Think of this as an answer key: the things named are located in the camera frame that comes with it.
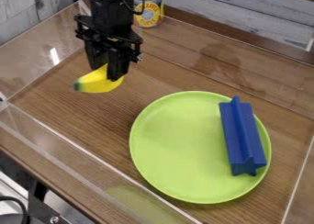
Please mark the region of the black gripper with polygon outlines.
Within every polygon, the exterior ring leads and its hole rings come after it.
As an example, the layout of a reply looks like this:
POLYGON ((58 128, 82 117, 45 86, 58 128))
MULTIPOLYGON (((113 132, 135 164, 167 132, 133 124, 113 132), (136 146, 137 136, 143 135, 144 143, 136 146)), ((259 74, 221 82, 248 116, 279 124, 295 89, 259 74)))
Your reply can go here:
POLYGON ((133 0, 89 0, 90 15, 76 15, 76 37, 92 70, 105 63, 107 78, 117 81, 128 71, 129 61, 140 60, 141 37, 132 30, 133 0))

